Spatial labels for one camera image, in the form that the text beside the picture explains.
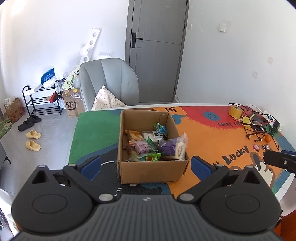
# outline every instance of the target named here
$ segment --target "gray tile floor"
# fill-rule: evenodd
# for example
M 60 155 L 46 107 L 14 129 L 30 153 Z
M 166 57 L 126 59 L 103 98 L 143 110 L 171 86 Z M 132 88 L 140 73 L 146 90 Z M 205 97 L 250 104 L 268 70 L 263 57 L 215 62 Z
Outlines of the gray tile floor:
M 28 113 L 19 119 L 0 141 L 8 158 L 0 170 L 0 188 L 12 197 L 20 191 L 32 171 L 40 164 L 49 169 L 62 169 L 68 164 L 72 138 L 78 118 L 68 118 L 65 111 L 62 115 L 41 115 L 42 121 L 32 128 L 20 132 L 17 128 L 29 117 Z M 35 130 L 41 133 L 40 139 L 32 139 L 41 145 L 40 151 L 26 149 L 26 133 Z

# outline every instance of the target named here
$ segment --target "white cushion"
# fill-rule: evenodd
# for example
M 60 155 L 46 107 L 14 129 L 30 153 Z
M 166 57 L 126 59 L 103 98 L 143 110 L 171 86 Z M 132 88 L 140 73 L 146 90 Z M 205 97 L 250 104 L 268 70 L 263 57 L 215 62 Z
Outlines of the white cushion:
M 94 105 L 91 110 L 124 106 L 126 106 L 126 104 L 124 104 L 119 99 L 116 99 L 116 97 L 103 85 L 96 95 Z

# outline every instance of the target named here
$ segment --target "blue smiley face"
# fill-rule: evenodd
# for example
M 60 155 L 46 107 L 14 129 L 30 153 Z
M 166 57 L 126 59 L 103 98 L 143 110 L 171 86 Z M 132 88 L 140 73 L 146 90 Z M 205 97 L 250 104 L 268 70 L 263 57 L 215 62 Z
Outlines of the blue smiley face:
M 211 120 L 211 121 L 219 121 L 220 117 L 215 114 L 214 112 L 210 112 L 210 111 L 206 111 L 203 113 L 204 117 L 206 117 L 207 119 Z

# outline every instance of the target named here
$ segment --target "yellow slipper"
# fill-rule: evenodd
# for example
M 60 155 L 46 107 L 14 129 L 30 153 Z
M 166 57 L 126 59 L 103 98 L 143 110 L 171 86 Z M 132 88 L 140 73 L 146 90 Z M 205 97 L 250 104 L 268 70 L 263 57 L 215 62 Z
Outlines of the yellow slipper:
M 41 134 L 36 131 L 29 131 L 26 134 L 26 137 L 29 139 L 39 139 L 41 137 Z
M 35 141 L 27 141 L 26 148 L 29 150 L 39 151 L 41 146 L 37 144 Z

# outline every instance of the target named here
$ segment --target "cardboard box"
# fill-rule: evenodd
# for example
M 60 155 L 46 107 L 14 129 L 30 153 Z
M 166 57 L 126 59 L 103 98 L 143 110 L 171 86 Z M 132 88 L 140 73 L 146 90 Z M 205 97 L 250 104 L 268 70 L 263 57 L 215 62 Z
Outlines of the cardboard box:
M 19 98 L 15 98 L 15 101 L 11 104 L 5 103 L 4 107 L 8 119 L 10 119 L 11 121 L 16 122 L 25 114 Z
M 78 117 L 85 112 L 79 89 L 63 91 L 63 99 L 68 117 Z
M 154 122 L 166 127 L 169 139 L 180 136 L 174 119 L 168 112 L 132 109 L 121 111 L 117 176 L 120 176 L 122 184 L 174 182 L 185 174 L 189 163 L 187 152 L 185 161 L 126 162 L 129 155 L 123 147 L 128 143 L 128 138 L 124 131 L 153 131 Z

